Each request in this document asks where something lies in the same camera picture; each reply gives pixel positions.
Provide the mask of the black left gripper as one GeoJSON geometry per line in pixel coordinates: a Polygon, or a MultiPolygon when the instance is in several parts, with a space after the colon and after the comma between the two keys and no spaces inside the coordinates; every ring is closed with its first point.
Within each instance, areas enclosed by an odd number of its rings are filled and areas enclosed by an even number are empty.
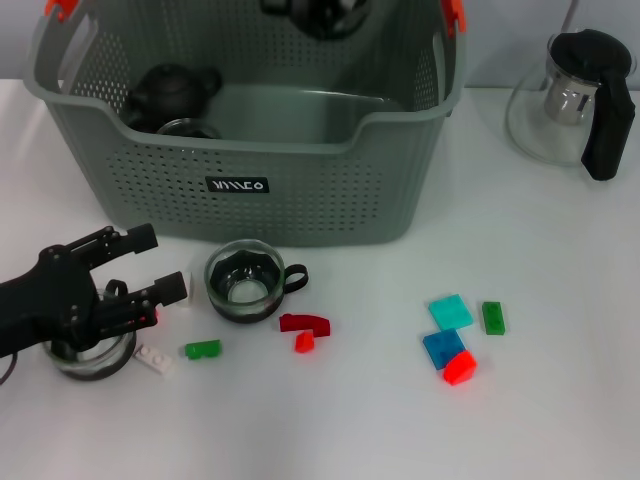
{"type": "Polygon", "coordinates": [[[54,340],[84,350],[98,342],[99,333],[120,336],[155,326],[157,306],[166,307],[188,296],[181,272],[133,292],[124,282],[112,280],[107,284],[108,294],[98,303],[90,270],[157,246],[153,226],[144,224],[125,234],[107,226],[75,241],[73,249],[63,245],[45,248],[31,270],[1,284],[1,355],[54,340]],[[91,320],[94,309],[95,325],[91,320]]]}

